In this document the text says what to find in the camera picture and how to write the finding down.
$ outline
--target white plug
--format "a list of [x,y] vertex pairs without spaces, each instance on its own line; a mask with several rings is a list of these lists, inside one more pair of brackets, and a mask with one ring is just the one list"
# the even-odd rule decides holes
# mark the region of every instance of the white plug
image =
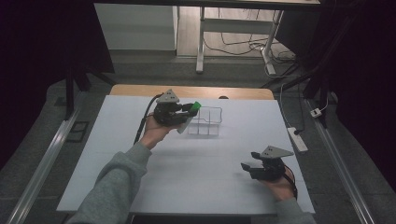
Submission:
[[311,115],[312,115],[312,117],[314,117],[314,118],[319,117],[319,116],[321,115],[321,112],[320,112],[319,108],[316,108],[316,109],[314,109],[314,110],[311,110]]

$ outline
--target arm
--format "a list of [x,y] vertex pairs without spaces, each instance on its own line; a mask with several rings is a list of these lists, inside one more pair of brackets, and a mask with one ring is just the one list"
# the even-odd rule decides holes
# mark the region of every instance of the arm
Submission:
[[131,204],[147,172],[150,150],[177,127],[163,127],[152,116],[140,141],[118,152],[99,174],[95,186],[67,223],[125,223]]
[[[292,178],[292,173],[286,169],[286,174]],[[310,213],[301,210],[300,205],[294,198],[290,183],[281,177],[276,181],[261,181],[276,198],[276,212],[278,224],[315,224],[316,221]]]

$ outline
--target power strip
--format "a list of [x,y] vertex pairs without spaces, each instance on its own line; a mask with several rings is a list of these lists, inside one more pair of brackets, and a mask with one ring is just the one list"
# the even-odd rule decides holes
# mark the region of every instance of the power strip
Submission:
[[306,147],[303,138],[299,134],[295,134],[294,132],[296,131],[295,128],[288,128],[288,132],[290,135],[291,140],[293,140],[294,145],[297,147],[297,150],[299,152],[306,152],[308,151],[308,148]]

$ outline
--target green object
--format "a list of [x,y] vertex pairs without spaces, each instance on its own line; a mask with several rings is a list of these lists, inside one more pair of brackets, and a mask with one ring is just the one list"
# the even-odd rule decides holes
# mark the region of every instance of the green object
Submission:
[[201,108],[201,104],[195,101],[195,103],[192,105],[190,109],[190,112],[199,110],[199,108]]

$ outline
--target black strap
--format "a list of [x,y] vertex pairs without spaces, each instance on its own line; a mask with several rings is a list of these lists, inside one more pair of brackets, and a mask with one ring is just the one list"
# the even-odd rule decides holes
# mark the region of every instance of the black strap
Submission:
[[290,177],[289,177],[286,173],[283,174],[283,177],[285,177],[285,179],[287,179],[287,180],[289,181],[289,183],[291,184],[291,189],[293,190],[294,198],[296,198],[296,200],[297,200],[298,191],[297,191],[297,187],[296,187],[295,182],[292,181],[292,180],[290,179]]

